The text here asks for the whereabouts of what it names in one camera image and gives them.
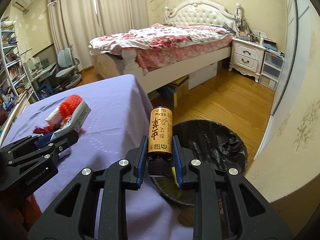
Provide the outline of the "white storage box under bed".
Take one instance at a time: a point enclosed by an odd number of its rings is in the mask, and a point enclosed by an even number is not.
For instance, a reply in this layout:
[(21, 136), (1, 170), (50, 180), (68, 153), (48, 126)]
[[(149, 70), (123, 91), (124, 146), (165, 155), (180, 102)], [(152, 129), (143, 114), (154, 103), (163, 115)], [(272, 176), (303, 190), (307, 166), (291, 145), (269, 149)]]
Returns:
[(217, 62), (205, 66), (189, 74), (189, 90), (216, 77)]

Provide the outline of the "sliding wardrobe door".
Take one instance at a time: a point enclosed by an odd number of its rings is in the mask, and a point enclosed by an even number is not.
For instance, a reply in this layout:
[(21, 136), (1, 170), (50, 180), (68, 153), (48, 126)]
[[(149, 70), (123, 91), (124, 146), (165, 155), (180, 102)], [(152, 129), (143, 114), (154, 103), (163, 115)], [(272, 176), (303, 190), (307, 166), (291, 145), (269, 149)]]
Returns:
[(310, 0), (286, 0), (286, 48), (272, 105), (274, 117), (289, 113), (302, 86), (310, 53), (312, 10)]

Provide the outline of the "teal white tube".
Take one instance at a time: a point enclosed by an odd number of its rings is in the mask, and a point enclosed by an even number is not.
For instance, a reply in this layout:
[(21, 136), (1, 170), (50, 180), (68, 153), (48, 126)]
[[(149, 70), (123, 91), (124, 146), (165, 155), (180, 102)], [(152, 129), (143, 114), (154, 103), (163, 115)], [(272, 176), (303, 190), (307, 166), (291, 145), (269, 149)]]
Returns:
[(78, 107), (76, 107), (75, 111), (63, 125), (63, 127), (53, 133), (50, 140), (52, 141), (70, 131), (76, 131), (79, 133), (90, 112), (91, 109), (89, 108), (88, 104), (82, 101)]

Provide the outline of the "plastic drawer unit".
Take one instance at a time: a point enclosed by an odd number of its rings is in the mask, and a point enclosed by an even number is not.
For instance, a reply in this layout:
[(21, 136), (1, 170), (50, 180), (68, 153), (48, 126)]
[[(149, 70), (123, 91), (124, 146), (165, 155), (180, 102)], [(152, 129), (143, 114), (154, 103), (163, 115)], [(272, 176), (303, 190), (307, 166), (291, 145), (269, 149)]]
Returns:
[(284, 58), (272, 53), (269, 50), (265, 51), (264, 60), (261, 67), (259, 83), (275, 91), (284, 65)]

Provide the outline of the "floral pink quilt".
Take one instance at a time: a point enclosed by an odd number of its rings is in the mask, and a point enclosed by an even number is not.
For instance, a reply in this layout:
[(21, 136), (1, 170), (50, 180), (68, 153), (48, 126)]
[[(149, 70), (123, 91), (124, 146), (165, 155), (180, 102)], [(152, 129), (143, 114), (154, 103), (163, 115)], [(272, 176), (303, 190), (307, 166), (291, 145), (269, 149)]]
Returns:
[(218, 26), (156, 23), (127, 33), (96, 37), (90, 41), (89, 49), (91, 55), (109, 53), (117, 56), (134, 49), (137, 53), (135, 61), (147, 74), (157, 68), (229, 47), (234, 37), (233, 33)]

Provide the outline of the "red foam fruit net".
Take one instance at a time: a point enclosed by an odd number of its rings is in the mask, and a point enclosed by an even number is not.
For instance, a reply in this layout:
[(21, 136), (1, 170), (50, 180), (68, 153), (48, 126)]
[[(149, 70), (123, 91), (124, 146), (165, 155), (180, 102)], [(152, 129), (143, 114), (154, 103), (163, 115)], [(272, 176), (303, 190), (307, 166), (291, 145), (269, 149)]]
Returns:
[(82, 98), (78, 95), (71, 95), (64, 102), (62, 102), (59, 106), (59, 115), (61, 116), (62, 120), (65, 120), (65, 118), (71, 116), (81, 102)]

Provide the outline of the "study desk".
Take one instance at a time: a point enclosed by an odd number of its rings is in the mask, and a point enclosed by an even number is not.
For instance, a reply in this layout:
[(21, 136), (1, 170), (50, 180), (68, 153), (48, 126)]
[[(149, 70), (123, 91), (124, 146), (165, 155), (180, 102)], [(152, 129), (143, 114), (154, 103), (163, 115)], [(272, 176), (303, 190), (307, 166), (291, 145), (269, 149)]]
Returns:
[(45, 79), (50, 77), (57, 68), (57, 63), (54, 62), (44, 67), (40, 61), (39, 57), (29, 59), (23, 63), (25, 73), (27, 75), (28, 81), (31, 84), (33, 92), (38, 100), (41, 100), (40, 94), (38, 92), (41, 87), (40, 83)]

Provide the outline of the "cardboard box under bed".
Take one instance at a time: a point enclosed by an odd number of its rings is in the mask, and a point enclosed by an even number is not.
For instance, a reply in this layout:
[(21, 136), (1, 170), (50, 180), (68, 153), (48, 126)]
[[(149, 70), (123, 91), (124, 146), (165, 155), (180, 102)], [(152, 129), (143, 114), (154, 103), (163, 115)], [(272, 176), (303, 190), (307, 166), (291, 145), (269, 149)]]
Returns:
[(176, 107), (178, 99), (189, 94), (189, 75), (185, 75), (167, 85), (168, 92), (172, 95), (173, 106)]

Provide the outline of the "white bed frame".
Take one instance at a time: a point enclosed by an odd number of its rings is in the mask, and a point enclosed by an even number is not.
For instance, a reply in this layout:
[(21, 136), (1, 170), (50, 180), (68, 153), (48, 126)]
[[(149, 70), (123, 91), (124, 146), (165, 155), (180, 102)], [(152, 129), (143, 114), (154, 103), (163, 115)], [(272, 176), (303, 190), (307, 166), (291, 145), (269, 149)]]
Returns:
[(228, 58), (236, 20), (223, 5), (186, 0), (165, 9), (165, 23), (94, 38), (89, 53), (103, 78), (132, 74), (146, 93)]

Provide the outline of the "bookshelf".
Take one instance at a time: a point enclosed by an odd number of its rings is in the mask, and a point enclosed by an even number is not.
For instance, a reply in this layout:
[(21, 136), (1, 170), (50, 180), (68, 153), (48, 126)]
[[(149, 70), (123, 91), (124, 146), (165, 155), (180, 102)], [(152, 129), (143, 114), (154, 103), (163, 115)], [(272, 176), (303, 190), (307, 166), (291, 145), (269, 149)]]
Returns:
[(1, 97), (6, 105), (22, 94), (29, 99), (34, 93), (18, 48), (15, 23), (8, 16), (1, 18)]

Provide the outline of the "black lined trash bin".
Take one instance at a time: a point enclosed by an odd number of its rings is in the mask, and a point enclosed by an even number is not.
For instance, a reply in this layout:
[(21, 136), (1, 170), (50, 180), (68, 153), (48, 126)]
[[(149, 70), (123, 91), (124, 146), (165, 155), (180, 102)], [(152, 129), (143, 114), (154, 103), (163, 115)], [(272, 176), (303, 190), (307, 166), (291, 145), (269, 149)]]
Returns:
[[(220, 171), (236, 168), (245, 174), (247, 148), (228, 127), (209, 120), (188, 120), (175, 124), (172, 131), (178, 136), (181, 147), (192, 150), (196, 159), (206, 162), (211, 168)], [(169, 204), (194, 207), (195, 191), (178, 188), (173, 176), (152, 177), (151, 181)]]

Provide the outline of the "purple tablecloth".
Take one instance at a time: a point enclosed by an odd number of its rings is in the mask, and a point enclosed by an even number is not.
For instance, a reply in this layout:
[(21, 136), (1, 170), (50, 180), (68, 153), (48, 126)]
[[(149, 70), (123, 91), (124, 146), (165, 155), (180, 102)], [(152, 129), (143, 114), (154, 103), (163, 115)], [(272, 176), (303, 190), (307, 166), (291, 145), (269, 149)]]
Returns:
[[(59, 163), (59, 171), (35, 192), (45, 210), (67, 184), (85, 167), (98, 171), (123, 159), (140, 145), (149, 132), (152, 105), (135, 77), (122, 75), (48, 97), (28, 106), (9, 130), (4, 143), (32, 135), (35, 127), (69, 96), (80, 96), (91, 109), (79, 140), (70, 155)], [(193, 229), (178, 221), (179, 211), (165, 201), (149, 177), (138, 191), (126, 192), (126, 217), (129, 239), (192, 239)]]

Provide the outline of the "light green desk chair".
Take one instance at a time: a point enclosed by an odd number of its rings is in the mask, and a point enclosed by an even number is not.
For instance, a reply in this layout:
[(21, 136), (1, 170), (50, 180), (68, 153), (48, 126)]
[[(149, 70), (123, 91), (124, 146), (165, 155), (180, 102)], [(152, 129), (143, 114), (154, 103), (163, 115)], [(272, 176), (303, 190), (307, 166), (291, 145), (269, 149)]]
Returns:
[(55, 88), (55, 91), (61, 92), (75, 87), (82, 81), (82, 75), (78, 70), (80, 61), (73, 56), (73, 46), (59, 51), (57, 55), (57, 65), (60, 71), (55, 75), (61, 83)]

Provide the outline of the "white tissue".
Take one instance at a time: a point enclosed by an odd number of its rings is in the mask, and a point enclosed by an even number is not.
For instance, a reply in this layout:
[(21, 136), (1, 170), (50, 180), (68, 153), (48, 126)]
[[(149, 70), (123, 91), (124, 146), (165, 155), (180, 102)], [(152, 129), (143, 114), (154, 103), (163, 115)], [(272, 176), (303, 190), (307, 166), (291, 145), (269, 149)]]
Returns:
[(50, 113), (49, 116), (46, 118), (46, 122), (48, 125), (57, 125), (61, 122), (62, 118), (59, 113), (59, 108), (60, 107), (57, 106), (56, 109), (54, 109), (52, 113)]

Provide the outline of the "beige curtains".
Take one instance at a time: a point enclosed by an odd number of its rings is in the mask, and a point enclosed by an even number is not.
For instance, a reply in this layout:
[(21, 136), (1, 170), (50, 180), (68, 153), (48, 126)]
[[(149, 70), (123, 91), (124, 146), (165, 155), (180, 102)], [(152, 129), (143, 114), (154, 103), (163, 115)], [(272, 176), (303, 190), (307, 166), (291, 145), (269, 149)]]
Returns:
[(148, 27), (145, 0), (48, 0), (57, 52), (72, 46), (79, 70), (93, 65), (89, 43), (96, 37)]

